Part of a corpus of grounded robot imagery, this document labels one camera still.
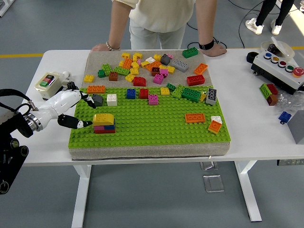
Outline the person's left hand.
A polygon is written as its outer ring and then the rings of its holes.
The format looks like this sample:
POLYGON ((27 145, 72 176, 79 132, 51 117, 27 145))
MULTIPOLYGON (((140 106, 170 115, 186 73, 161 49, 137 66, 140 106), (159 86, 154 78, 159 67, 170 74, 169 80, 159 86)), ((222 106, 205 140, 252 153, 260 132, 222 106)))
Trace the person's left hand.
POLYGON ((220 44, 214 44, 211 49, 201 50, 201 52, 208 57, 218 57, 227 53, 227 50, 220 44))

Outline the person's right hand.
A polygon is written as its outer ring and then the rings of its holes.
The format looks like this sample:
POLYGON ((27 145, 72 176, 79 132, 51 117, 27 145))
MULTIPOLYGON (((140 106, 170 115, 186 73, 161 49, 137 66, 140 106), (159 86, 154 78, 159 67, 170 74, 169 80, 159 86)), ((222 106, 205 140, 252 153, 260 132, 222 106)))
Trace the person's right hand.
POLYGON ((107 47, 105 43, 100 43, 95 45, 92 49, 91 52, 99 52, 99 51, 109 51, 110 49, 107 47))

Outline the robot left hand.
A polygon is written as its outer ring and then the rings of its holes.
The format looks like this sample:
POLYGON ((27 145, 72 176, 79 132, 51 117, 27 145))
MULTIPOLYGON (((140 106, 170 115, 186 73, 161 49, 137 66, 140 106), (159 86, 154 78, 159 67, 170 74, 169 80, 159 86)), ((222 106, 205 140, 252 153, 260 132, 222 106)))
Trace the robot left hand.
POLYGON ((46 128, 52 119, 57 119, 59 125, 71 129, 80 129, 92 125, 93 122, 91 121, 82 121, 76 117, 64 114, 81 99, 86 101, 93 109, 96 108, 92 97, 80 90, 60 91, 48 99, 38 108, 38 111, 32 113, 39 120, 38 129, 42 130, 46 128))

